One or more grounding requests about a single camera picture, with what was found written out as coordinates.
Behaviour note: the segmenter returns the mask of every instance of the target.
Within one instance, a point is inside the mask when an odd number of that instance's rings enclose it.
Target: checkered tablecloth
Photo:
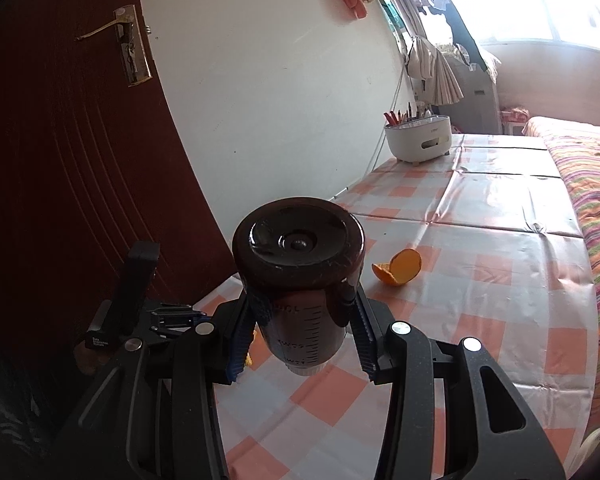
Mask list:
[[[361,283],[397,319],[429,337],[482,340],[509,374],[568,466],[588,418],[597,359],[595,291],[564,184],[541,139],[454,136],[448,156],[390,160],[337,202],[367,239]],[[372,262],[403,248],[422,255],[402,287]],[[231,278],[203,300],[211,312],[240,293]],[[373,478],[390,386],[374,386],[352,338],[319,374],[289,372],[257,336],[254,364],[216,386],[233,480]],[[443,473],[444,401],[436,385],[433,477]]]

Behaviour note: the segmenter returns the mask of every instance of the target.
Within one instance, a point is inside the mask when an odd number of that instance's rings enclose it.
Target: curtain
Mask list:
[[[427,32],[424,30],[413,0],[391,1],[400,14],[407,32],[413,38],[407,61],[407,73],[412,78],[425,82],[425,91],[418,96],[419,99],[436,106],[458,102],[463,97],[460,85],[445,56],[427,40]]]

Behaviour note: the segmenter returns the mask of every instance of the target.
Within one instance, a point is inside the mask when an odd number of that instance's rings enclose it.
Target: silver screw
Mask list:
[[[404,335],[411,332],[411,325],[404,323],[403,321],[396,321],[391,325],[391,330],[396,334]]]
[[[195,332],[198,335],[208,335],[211,332],[213,332],[213,330],[215,330],[213,323],[209,323],[206,321],[195,326]]]
[[[482,343],[474,337],[467,337],[462,344],[465,349],[471,352],[477,352],[482,348]]]
[[[139,350],[142,346],[142,340],[137,337],[132,337],[131,339],[127,339],[125,341],[125,350],[127,352],[135,352]]]

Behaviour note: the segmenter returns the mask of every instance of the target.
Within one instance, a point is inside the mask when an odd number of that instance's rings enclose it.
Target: orange peel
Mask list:
[[[388,264],[371,264],[378,280],[387,285],[399,286],[410,282],[422,269],[422,256],[414,249],[404,249],[391,258]]]

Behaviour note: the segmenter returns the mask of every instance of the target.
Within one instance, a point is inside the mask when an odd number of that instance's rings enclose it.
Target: window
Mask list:
[[[453,0],[478,43],[565,41],[600,49],[600,0]],[[445,17],[422,17],[429,40],[451,42]]]

